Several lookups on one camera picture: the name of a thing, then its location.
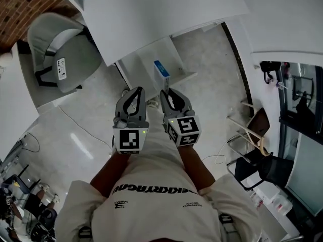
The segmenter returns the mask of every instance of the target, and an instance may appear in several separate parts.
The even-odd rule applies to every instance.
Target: white t-shirt
[[[109,198],[74,181],[60,211],[57,241],[78,241],[90,226],[94,242],[221,241],[218,210],[232,216],[242,241],[258,241],[256,209],[231,175],[196,190],[179,165],[158,157],[131,156]]]

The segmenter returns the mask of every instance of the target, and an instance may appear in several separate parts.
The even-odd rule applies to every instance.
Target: tiled floor
[[[201,158],[218,153],[222,144],[234,135],[236,128],[226,121],[228,114],[241,119],[239,103],[246,97],[239,69],[229,42],[221,26],[207,32],[195,30],[174,38],[184,65],[198,76],[176,87],[191,100],[201,120],[202,135],[195,149]],[[88,79],[83,90],[63,102],[62,109],[80,126],[109,145],[115,105],[126,84],[114,66],[102,65]],[[30,164],[29,173],[50,185],[64,201],[71,181],[90,181],[109,158],[110,149],[92,138],[55,108],[40,116],[39,124],[31,133],[40,142],[38,153],[23,151],[20,162]],[[36,150],[31,136],[25,139],[27,147]],[[231,157],[224,147],[221,154]],[[216,178],[226,173],[226,165],[215,165],[214,157],[204,163]]]

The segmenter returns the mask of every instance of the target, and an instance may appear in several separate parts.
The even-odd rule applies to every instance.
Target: black chair
[[[235,172],[232,173],[229,167],[236,163]],[[267,156],[260,160],[257,164],[250,164],[244,158],[240,157],[229,164],[227,164],[228,171],[235,177],[244,190],[249,191],[260,185],[262,182],[267,181],[284,187],[287,184],[288,178],[292,172],[294,162],[292,160],[281,159],[275,156]],[[245,187],[241,181],[251,176],[258,171],[261,181],[251,187]]]
[[[40,182],[40,179],[36,182],[34,182],[30,187],[27,186],[22,179],[20,178],[20,176],[22,175],[23,172],[25,172],[25,170],[28,168],[29,165],[27,165],[20,173],[19,175],[12,175],[10,178],[6,179],[2,184],[1,184],[1,188],[8,188],[12,183],[17,182],[18,185],[20,186],[20,190],[24,193],[24,194],[30,194],[31,191],[35,188],[35,186]]]

